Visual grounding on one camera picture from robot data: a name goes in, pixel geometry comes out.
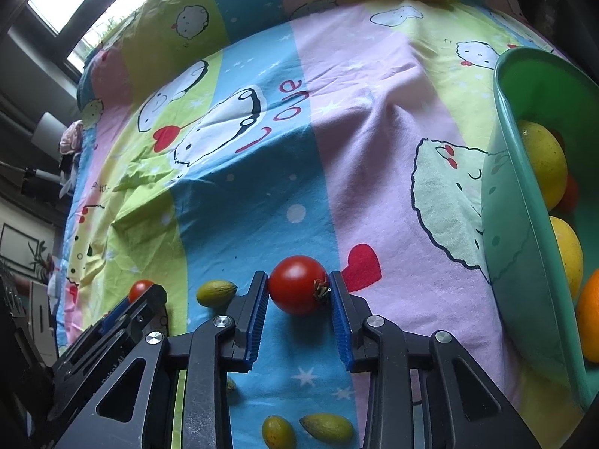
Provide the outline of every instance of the window frame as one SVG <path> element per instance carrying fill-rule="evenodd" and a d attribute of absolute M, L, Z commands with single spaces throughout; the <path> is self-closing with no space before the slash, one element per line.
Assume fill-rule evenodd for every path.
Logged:
<path fill-rule="evenodd" d="M 56 34 L 27 3 L 14 26 L 43 56 L 54 62 L 75 84 L 82 73 L 67 58 L 94 23 L 116 0 L 83 0 Z"/>

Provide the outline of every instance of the window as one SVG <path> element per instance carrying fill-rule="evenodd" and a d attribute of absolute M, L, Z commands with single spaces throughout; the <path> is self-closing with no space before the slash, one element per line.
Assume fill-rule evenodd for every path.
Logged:
<path fill-rule="evenodd" d="M 146 0 L 29 0 L 16 27 L 78 81 L 89 53 Z"/>

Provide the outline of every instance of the green plastic bowl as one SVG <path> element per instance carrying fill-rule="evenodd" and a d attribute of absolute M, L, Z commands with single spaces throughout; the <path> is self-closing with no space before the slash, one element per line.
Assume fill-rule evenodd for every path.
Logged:
<path fill-rule="evenodd" d="M 516 121 L 535 121 L 564 137 L 580 196 L 574 213 L 563 219 L 582 246 L 584 285 L 599 268 L 599 88 L 563 59 L 522 47 L 499 58 L 493 85 L 499 120 L 484 161 L 481 198 L 493 293 L 523 358 L 570 387 L 586 410 L 599 391 L 599 364 L 582 357 L 557 241 Z"/>

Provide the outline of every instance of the metal screw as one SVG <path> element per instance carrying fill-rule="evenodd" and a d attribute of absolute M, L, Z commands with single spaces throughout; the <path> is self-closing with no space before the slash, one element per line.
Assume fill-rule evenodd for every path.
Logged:
<path fill-rule="evenodd" d="M 371 315 L 366 322 L 372 327 L 381 327 L 384 324 L 384 319 L 379 315 Z"/>
<path fill-rule="evenodd" d="M 450 342 L 453 338 L 451 337 L 451 334 L 449 334 L 447 331 L 438 331 L 435 334 L 435 339 L 439 342 L 446 344 Z"/>
<path fill-rule="evenodd" d="M 231 324 L 231 318 L 228 315 L 217 315 L 212 323 L 216 327 L 227 327 Z"/>
<path fill-rule="evenodd" d="M 163 338 L 161 332 L 152 331 L 146 336 L 146 343 L 148 344 L 158 344 Z"/>

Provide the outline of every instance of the white dot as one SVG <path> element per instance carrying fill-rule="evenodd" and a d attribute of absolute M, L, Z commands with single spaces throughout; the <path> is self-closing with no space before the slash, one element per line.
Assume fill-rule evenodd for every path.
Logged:
<path fill-rule="evenodd" d="M 287 219 L 290 223 L 301 223 L 305 218 L 305 207 L 301 204 L 292 204 L 287 209 Z"/>

